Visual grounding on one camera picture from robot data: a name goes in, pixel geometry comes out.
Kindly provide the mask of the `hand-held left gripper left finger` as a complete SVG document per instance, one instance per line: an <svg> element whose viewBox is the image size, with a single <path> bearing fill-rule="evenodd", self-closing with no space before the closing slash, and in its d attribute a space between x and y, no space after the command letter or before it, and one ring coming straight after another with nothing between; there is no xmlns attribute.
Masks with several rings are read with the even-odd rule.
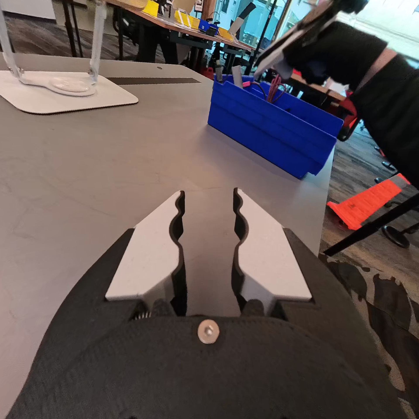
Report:
<svg viewBox="0 0 419 419"><path fill-rule="evenodd" d="M177 191L135 225L105 294L108 301L184 303L186 269L179 242L184 213L185 192Z"/></svg>

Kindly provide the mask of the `orange traffic cone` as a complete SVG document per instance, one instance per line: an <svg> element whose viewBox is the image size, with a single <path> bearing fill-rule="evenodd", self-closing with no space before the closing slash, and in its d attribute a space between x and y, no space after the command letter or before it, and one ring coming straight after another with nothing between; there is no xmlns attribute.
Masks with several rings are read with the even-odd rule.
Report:
<svg viewBox="0 0 419 419"><path fill-rule="evenodd" d="M390 202L411 183L397 174L360 192L341 203L327 202L327 207L345 224L349 230L361 228L361 224Z"/></svg>

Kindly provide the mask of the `white base acrylic leg stand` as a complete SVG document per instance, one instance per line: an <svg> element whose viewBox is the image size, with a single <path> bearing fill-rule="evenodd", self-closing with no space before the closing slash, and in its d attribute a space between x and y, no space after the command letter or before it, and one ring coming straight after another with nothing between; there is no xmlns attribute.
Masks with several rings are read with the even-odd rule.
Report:
<svg viewBox="0 0 419 419"><path fill-rule="evenodd" d="M0 95L15 108L31 114L53 114L139 102L136 96L99 75L105 1L96 1L88 72L23 71L15 61L3 9L0 10L1 47L8 68L0 71Z"/></svg>

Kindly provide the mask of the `grey usb hub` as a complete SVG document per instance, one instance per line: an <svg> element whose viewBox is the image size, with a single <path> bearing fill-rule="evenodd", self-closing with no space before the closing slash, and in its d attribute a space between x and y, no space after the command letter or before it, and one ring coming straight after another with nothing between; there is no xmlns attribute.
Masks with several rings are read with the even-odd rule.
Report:
<svg viewBox="0 0 419 419"><path fill-rule="evenodd" d="M225 81L225 80L223 79L223 73L222 73L223 69L222 69L220 60L216 60L215 63L216 63L215 64L215 81L217 83L222 84L223 81ZM241 89L244 89L244 83L243 83L243 80L242 80L241 66L240 65L232 67L231 75L232 75L234 85L241 88Z"/></svg>

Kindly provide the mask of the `black stanchion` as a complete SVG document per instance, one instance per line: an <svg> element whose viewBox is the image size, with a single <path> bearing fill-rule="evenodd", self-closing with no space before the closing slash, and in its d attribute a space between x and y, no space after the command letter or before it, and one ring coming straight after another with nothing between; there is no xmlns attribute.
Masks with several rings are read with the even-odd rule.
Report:
<svg viewBox="0 0 419 419"><path fill-rule="evenodd" d="M385 213L384 215L380 216L379 218L367 223L366 225L359 228L359 230L355 231L354 233L350 234L348 237L344 238L343 240L339 241L337 244L331 246L330 248L326 249L323 253L327 256L334 256L342 252L344 249L352 246L353 244L364 240L365 238L371 236L372 234L378 232L378 230L387 225L388 223L394 221L396 218L401 217L406 212L413 210L414 207L419 205L419 194L415 194L414 196L407 199L405 202L401 203L397 207L391 209L389 212Z"/></svg>

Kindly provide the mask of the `blue bin with black divider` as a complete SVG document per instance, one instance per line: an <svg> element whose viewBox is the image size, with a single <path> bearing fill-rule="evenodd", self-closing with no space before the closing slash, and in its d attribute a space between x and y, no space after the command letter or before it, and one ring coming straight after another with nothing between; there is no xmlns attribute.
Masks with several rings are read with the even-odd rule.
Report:
<svg viewBox="0 0 419 419"><path fill-rule="evenodd" d="M287 92L267 101L270 85L240 88L232 75L213 76L208 124L297 179L317 175L337 142L343 120Z"/></svg>

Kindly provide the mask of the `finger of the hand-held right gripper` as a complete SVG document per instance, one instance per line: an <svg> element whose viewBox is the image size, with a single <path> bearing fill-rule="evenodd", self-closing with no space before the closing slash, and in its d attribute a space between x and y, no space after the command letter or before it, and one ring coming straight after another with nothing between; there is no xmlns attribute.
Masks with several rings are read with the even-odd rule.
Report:
<svg viewBox="0 0 419 419"><path fill-rule="evenodd" d="M296 25L265 49L255 61L254 80L259 81L269 70L274 71L282 80L290 79L294 69L286 62L283 49L299 38L306 43L308 32L306 25Z"/></svg>

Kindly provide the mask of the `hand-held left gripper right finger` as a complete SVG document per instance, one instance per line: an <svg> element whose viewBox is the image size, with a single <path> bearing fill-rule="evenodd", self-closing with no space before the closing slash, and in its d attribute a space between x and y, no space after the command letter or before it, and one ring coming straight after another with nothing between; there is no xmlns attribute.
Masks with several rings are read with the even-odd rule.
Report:
<svg viewBox="0 0 419 419"><path fill-rule="evenodd" d="M233 293L240 310L258 300L263 311L277 301L309 302L312 294L283 226L242 189L233 190Z"/></svg>

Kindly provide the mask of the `wooden workbench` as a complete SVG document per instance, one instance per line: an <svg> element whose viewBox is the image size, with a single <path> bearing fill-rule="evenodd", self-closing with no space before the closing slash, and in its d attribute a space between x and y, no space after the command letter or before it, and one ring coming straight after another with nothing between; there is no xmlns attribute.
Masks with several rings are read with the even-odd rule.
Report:
<svg viewBox="0 0 419 419"><path fill-rule="evenodd" d="M245 65L246 62L235 59L237 55L250 56L255 49L233 35L233 42L220 36L209 36L198 29L188 29L181 26L174 19L175 10L189 14L182 1L155 1L159 4L157 17L142 12L147 1L107 1L113 5L113 27L118 32L119 58L123 60L123 37L129 38L134 45L138 45L135 60L138 62L155 63L158 46L161 48L166 64L186 64L192 70L200 72L206 50L216 48L210 59L210 65L220 58L221 44L223 52L227 52L224 71L228 74L234 62Z"/></svg>

